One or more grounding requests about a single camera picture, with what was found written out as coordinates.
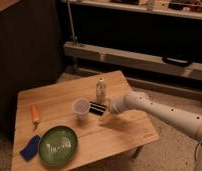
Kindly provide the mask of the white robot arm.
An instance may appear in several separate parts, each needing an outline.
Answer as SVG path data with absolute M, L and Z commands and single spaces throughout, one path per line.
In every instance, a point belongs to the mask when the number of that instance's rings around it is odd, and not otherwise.
M 194 171 L 202 171 L 202 115 L 154 102 L 144 92 L 127 92 L 110 100 L 109 111 L 121 114 L 128 110 L 141 110 L 174 127 L 201 145 Z

